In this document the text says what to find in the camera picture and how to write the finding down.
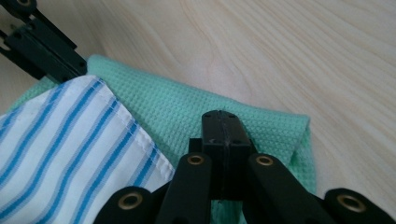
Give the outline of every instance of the tabletop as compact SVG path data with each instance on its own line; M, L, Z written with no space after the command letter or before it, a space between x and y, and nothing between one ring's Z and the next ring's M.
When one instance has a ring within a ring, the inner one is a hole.
M43 0L38 8L84 57L308 115L317 195L353 189L396 218L396 1ZM1 8L0 29L20 24ZM0 68L3 114L36 80L3 56Z

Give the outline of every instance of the green cloth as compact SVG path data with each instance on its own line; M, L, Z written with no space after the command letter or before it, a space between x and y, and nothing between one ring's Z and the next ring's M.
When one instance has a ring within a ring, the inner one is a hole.
M244 105L98 55L88 60L88 74L106 82L175 167L188 152L189 139L201 136L201 116L210 110L226 110L241 119L260 152L278 157L308 191L315 192L309 117ZM43 78L14 107L54 86ZM240 216L236 212L240 205L212 204L212 214L220 220L212 223L234 223Z

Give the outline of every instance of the table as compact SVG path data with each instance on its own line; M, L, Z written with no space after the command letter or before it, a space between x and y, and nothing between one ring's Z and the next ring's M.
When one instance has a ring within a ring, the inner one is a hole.
M318 192L396 218L393 0L39 1L77 45L248 105L311 117ZM0 28L21 24L0 11ZM0 57L0 113L36 83Z

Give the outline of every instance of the striped cloth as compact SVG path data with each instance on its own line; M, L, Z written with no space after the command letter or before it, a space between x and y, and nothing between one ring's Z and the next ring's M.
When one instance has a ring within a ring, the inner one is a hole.
M78 77L0 117L0 222L92 223L126 186L171 163L98 77Z

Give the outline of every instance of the blue stripe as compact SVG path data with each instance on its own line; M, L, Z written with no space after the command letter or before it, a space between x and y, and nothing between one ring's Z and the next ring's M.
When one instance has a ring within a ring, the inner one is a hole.
M111 105L102 111L101 115L92 125L90 133L84 139L84 143L81 145L81 147L77 150L77 156L71 160L71 162L62 172L64 174L62 175L64 178L60 186L58 184L58 187L52 194L52 199L48 208L46 209L47 214L42 213L42 215L39 216L39 218L37 218L34 223L51 223L53 221L51 219L59 212L59 205L63 203L65 196L64 193L69 187L70 180L73 179L73 176L76 174L75 171L80 167L81 163L84 162L84 159L91 151L92 146L95 145L97 139L102 134L107 124L116 115L116 111L120 107L120 103L117 101L117 99L112 98L111 101Z
M158 157L158 148L154 145L154 147L151 149L151 153L150 153L148 159L146 160L146 163L145 163L143 169L139 173L137 179L134 181L133 186L142 186L142 185L146 184L146 183L143 183L143 179L148 174L148 172L153 164L153 161L156 157Z
M6 205L6 208L0 211L0 218L5 218L13 214L13 211L17 209L22 203L29 198L33 197L34 192L36 191L36 186L41 182L43 173L47 170L48 165L50 164L55 152L57 149L61 148L64 139L69 135L70 129L74 127L75 121L79 118L81 111L90 101L90 99L97 93L97 89L103 87L103 83L98 79L92 81L87 90L85 90L79 97L73 107L69 110L68 115L64 118L61 127L61 130L55 134L54 138L49 145L49 148L46 150L46 156L43 161L41 161L40 166L35 171L35 175L29 180L29 184L27 186L28 189L20 196L17 196L16 199L12 200L10 203Z
M7 136L9 130L14 124L15 120L17 120L18 115L23 111L23 105L19 106L12 112L8 113L3 119L3 123L0 127L0 142Z
M77 213L75 214L74 223L81 222L81 220L85 217L87 214L87 207L92 202L92 196L97 194L97 191L103 186L103 183L106 182L109 174L111 174L111 172L114 170L114 164L120 160L125 149L132 144L136 130L137 123L134 122L132 127L127 128L123 135L121 135L117 140L117 143L111 148L109 155L107 154L106 158L104 159L105 164L102 163L101 168L90 180L89 184L87 185L88 188L85 189L84 193L82 194L84 198L80 199L80 206L78 207Z
M47 97L46 102L43 104L35 119L32 121L32 124L29 126L29 128L23 134L20 142L17 144L16 152L14 152L10 159L6 162L6 165L4 166L6 170L2 170L0 172L0 189L2 189L3 186L8 182L9 175L14 171L14 169L23 159L25 149L30 146L31 142L38 135L38 131L41 130L41 127L47 123L48 118L53 111L53 108L61 100L62 95L67 89L68 85L69 82L64 83L57 89L53 90Z

